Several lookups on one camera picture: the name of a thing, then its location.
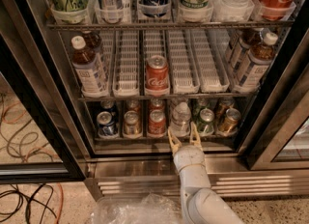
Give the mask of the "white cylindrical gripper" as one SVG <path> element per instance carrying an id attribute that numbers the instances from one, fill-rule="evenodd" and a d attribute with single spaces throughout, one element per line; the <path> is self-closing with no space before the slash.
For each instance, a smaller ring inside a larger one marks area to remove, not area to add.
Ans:
<path id="1" fill-rule="evenodd" d="M 196 125 L 193 122 L 190 123 L 189 143 L 191 145 L 182 147 L 182 142 L 173 134 L 171 127 L 168 127 L 167 134 L 174 155 L 174 164 L 181 180 L 181 196 L 188 198 L 200 189 L 210 188 L 205 155 Z"/>

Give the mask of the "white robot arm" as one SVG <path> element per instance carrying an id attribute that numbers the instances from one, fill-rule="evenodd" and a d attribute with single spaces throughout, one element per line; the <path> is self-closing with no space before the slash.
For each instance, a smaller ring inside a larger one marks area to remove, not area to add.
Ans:
<path id="1" fill-rule="evenodd" d="M 184 224 L 244 224 L 223 199 L 211 190 L 205 155 L 196 125 L 191 122 L 189 144 L 183 145 L 168 127 L 173 161 L 180 177 Z"/>

